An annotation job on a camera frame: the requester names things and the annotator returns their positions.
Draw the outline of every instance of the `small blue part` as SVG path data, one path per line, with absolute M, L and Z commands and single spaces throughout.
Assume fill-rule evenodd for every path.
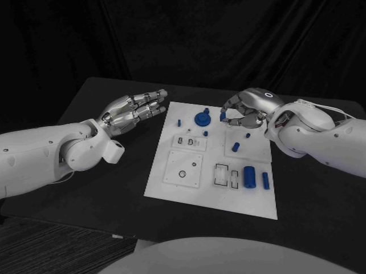
M 267 180 L 267 172 L 263 172 L 264 189 L 270 189 L 270 182 Z
M 254 167 L 243 168 L 243 176 L 244 176 L 244 187 L 256 188 L 256 169 L 254 169 Z
M 235 143 L 234 146 L 233 146 L 233 152 L 237 152 L 237 151 L 238 151 L 238 146 L 240 146 L 240 144 Z
M 210 124 L 210 109 L 205 108 L 204 112 L 199 112 L 194 118 L 195 123 L 205 127 Z
M 225 119 L 225 112 L 220 114 L 220 121 L 222 122 L 222 119 Z

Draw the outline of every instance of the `robotic hand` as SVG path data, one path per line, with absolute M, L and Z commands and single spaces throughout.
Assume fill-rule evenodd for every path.
M 349 116 L 333 122 L 316 106 L 346 113 L 337 108 L 299 99 L 284 104 L 280 97 L 261 88 L 248 88 L 234 95 L 221 108 L 220 120 L 231 126 L 257 128 L 267 120 L 266 138 L 291 157 L 306 154 L 330 167 L 366 178 L 366 120 Z M 228 119 L 235 108 L 241 118 Z
M 106 106 L 96 120 L 1 134 L 0 199 L 60 183 L 56 181 L 90 169 L 100 158 L 116 164 L 125 149 L 110 138 L 165 111 L 159 103 L 166 95 L 159 90 L 123 96 Z

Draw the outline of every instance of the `dark floor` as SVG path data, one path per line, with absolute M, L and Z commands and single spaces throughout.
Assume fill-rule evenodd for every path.
M 97 273 L 135 244 L 135 239 L 10 217 L 0 225 L 0 273 Z

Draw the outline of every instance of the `black table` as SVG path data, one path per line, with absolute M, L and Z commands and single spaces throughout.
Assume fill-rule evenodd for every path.
M 89 78 L 59 124 L 100 115 L 123 95 L 164 88 L 169 101 L 222 106 L 237 92 L 125 80 Z M 299 97 L 281 96 L 286 103 Z M 356 102 L 303 98 L 366 119 Z M 327 111 L 335 119 L 340 114 Z M 143 197 L 165 114 L 141 122 L 116 140 L 125 146 L 118 164 L 103 160 L 56 185 L 7 199 L 1 213 L 162 242 L 182 237 L 235 237 L 279 244 L 366 273 L 366 179 L 294 159 L 271 144 L 279 220 Z

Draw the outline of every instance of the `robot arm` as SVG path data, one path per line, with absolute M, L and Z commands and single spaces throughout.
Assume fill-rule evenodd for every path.
M 159 103 L 166 95 L 159 90 L 120 97 L 97 120 L 1 134 L 0 199 L 54 183 L 74 171 L 90 169 L 102 158 L 116 164 L 125 149 L 110 138 L 165 111 Z
M 241 118 L 225 118 L 231 107 L 244 115 Z M 346 119 L 336 125 L 316 104 L 302 99 L 284 104 L 260 88 L 248 88 L 227 101 L 220 119 L 245 128 L 260 127 L 267 119 L 266 138 L 289 156 L 309 154 L 320 163 L 366 178 L 366 120 Z

